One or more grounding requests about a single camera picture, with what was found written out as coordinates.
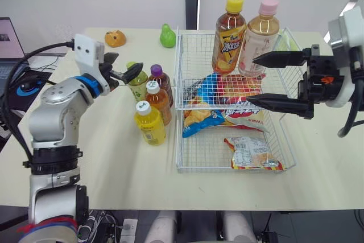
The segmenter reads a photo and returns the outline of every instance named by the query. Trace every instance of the white table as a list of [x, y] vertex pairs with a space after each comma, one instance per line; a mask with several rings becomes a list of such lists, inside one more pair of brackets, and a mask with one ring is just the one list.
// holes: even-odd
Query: white table
[[[110, 29], [89, 28], [86, 34], [103, 41]], [[144, 62], [145, 71], [159, 63], [173, 76], [175, 49], [159, 44], [159, 30], [121, 29], [127, 43], [105, 47], [120, 57], [115, 70], [124, 71], [128, 61]], [[294, 33], [302, 47], [320, 44], [322, 54], [331, 54], [318, 33]], [[69, 52], [52, 75], [61, 81], [77, 75], [73, 52]], [[30, 146], [29, 113], [20, 123]], [[96, 99], [80, 126], [79, 160], [81, 184], [88, 188], [90, 207], [95, 209], [211, 209], [211, 210], [326, 210], [364, 208], [364, 127], [355, 127], [346, 138], [337, 131], [347, 118], [350, 104], [332, 109], [315, 106], [308, 121], [294, 115], [285, 118], [297, 166], [282, 174], [204, 173], [179, 174], [175, 167], [175, 117], [168, 126], [166, 142], [147, 145], [133, 116], [134, 98], [126, 86]], [[28, 206], [26, 160], [12, 137], [0, 154], [0, 204]]]

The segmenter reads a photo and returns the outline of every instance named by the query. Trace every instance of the toy pear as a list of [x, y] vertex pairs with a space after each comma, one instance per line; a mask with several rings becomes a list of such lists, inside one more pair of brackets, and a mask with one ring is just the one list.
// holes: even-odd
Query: toy pear
[[165, 48], [173, 48], [176, 45], [176, 34], [168, 24], [162, 25], [162, 33], [160, 34], [159, 40]]

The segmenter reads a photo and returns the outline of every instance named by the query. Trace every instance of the purple bottle cap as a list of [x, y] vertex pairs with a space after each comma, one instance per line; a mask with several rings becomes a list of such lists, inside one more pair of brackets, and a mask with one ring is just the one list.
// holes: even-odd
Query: purple bottle cap
[[150, 67], [150, 72], [153, 76], [160, 76], [163, 73], [162, 67], [160, 65], [152, 65]]

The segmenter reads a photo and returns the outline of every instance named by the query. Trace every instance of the yellow juice bottle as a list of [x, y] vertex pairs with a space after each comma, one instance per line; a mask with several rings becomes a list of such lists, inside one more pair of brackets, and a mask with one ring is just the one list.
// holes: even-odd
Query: yellow juice bottle
[[150, 145], [161, 145], [166, 139], [160, 111], [147, 101], [136, 104], [135, 122], [143, 133], [143, 137]]

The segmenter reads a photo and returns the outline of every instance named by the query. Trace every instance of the plastic bottle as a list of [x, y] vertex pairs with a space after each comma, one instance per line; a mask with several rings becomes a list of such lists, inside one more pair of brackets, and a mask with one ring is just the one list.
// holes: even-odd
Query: plastic bottle
[[146, 142], [150, 145], [161, 145], [166, 139], [166, 131], [160, 111], [147, 101], [138, 102], [135, 108], [134, 119]]
[[253, 59], [272, 50], [279, 31], [279, 21], [274, 17], [278, 0], [263, 0], [259, 16], [247, 25], [243, 48], [239, 59], [239, 72], [245, 77], [257, 77], [265, 67], [253, 63]]
[[169, 107], [173, 105], [173, 95], [172, 95], [172, 88], [171, 88], [171, 81], [167, 74], [165, 74], [162, 70], [160, 65], [152, 65], [150, 67], [150, 72], [152, 73], [149, 76], [149, 81], [157, 81], [159, 87], [164, 89], [168, 94], [169, 99]]
[[[134, 64], [135, 62], [127, 63], [126, 69], [129, 69]], [[143, 101], [146, 99], [147, 82], [148, 82], [148, 75], [144, 71], [141, 71], [136, 78], [132, 79], [128, 83], [128, 87], [131, 89], [131, 92], [133, 93], [136, 102]]]
[[226, 14], [216, 22], [212, 68], [220, 74], [231, 73], [238, 61], [246, 29], [244, 17], [240, 12], [244, 0], [227, 0]]
[[168, 94], [164, 89], [159, 88], [157, 81], [149, 81], [147, 83], [146, 101], [160, 111], [164, 125], [168, 125], [171, 122], [172, 114], [169, 107]]

